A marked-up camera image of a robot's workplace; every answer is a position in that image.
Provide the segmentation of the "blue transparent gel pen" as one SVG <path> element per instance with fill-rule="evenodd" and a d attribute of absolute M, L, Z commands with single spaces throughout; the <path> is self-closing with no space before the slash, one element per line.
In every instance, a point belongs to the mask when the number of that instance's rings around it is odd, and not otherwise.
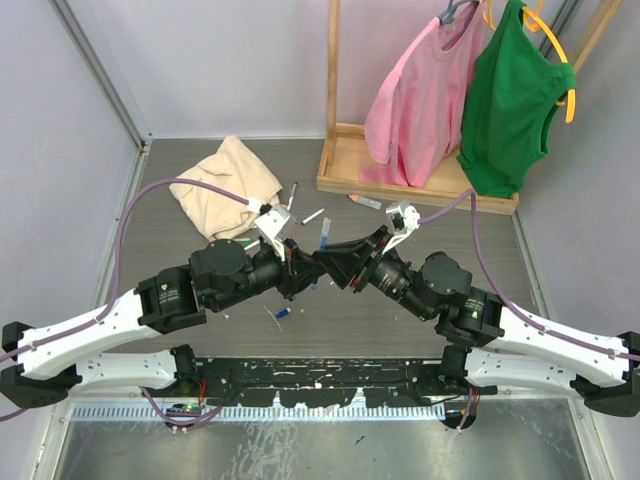
<path fill-rule="evenodd" d="M 320 233 L 320 244 L 319 244 L 320 250 L 324 250 L 329 243 L 331 223 L 332 221 L 330 218 L 325 217 L 323 219 L 321 233 Z"/>

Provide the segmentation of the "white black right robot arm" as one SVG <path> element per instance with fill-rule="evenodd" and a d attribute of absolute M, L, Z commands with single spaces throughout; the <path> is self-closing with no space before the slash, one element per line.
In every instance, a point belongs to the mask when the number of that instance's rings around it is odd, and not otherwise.
<path fill-rule="evenodd" d="M 474 287 L 471 273 L 442 251 L 413 268 L 394 241 L 381 227 L 312 257 L 339 288 L 374 287 L 419 320 L 434 321 L 449 343 L 438 370 L 444 390 L 539 389 L 577 396 L 601 414 L 638 414 L 638 334 L 605 337 L 545 320 Z"/>

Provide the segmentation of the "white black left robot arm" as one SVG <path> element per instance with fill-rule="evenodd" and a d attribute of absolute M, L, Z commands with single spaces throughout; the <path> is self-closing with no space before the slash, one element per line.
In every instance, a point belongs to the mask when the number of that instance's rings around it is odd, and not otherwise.
<path fill-rule="evenodd" d="M 188 264 L 159 272 L 103 308 L 48 327 L 4 326 L 2 347 L 14 362 L 1 372 L 1 392 L 22 409 L 112 387 L 191 395 L 200 372 L 188 348 L 142 355 L 115 354 L 113 348 L 203 324 L 207 312 L 221 312 L 271 288 L 291 300 L 323 273 L 292 240 L 282 254 L 262 243 L 255 255 L 235 241 L 218 240 L 194 252 Z"/>

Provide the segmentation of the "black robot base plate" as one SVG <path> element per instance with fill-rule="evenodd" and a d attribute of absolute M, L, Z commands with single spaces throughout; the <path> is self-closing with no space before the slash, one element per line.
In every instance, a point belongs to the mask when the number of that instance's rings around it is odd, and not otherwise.
<path fill-rule="evenodd" d="M 469 386 L 448 380 L 438 361 L 398 358 L 198 358 L 155 397 L 202 396 L 211 406 L 346 407 L 362 393 L 368 408 L 432 406 Z"/>

